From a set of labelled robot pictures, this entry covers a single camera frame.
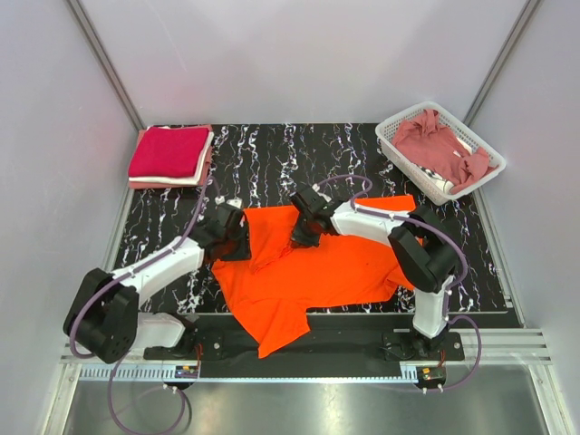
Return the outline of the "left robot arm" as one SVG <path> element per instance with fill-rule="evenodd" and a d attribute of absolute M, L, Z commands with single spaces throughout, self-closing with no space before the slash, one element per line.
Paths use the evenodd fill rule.
<path fill-rule="evenodd" d="M 112 272 L 94 268 L 83 278 L 63 323 L 72 344 L 104 363 L 133 349 L 148 359 L 193 355 L 193 321 L 179 314 L 143 313 L 140 307 L 178 278 L 220 260 L 251 257 L 249 224 L 240 199 L 230 199 L 141 261 Z"/>

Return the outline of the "orange t shirt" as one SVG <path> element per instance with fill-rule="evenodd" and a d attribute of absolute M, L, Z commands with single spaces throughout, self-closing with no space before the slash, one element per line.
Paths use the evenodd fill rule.
<path fill-rule="evenodd" d="M 367 305 L 411 289 L 392 249 L 353 236 L 323 236 L 319 247 L 295 248 L 292 206 L 249 208 L 251 258 L 216 261 L 212 273 L 227 307 L 257 341 L 261 358 L 309 332 L 310 308 Z"/>

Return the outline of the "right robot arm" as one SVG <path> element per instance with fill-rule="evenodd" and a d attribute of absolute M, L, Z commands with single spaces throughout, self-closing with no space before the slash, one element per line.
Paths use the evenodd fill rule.
<path fill-rule="evenodd" d="M 322 235 L 354 236 L 390 247 L 415 294 L 410 336 L 401 340 L 399 357 L 428 360 L 442 351 L 459 254 L 433 213 L 381 210 L 318 193 L 311 198 L 296 193 L 291 203 L 298 211 L 291 236 L 295 247 L 317 247 Z"/>

